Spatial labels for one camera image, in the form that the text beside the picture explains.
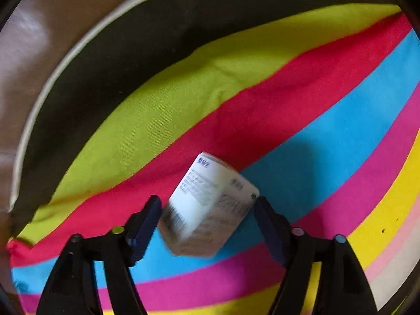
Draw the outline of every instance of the brown leather surface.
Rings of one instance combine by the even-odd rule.
[[[16,148],[44,83],[72,46],[124,0],[22,0],[0,32],[0,209],[8,208]],[[0,213],[0,283],[12,291]]]

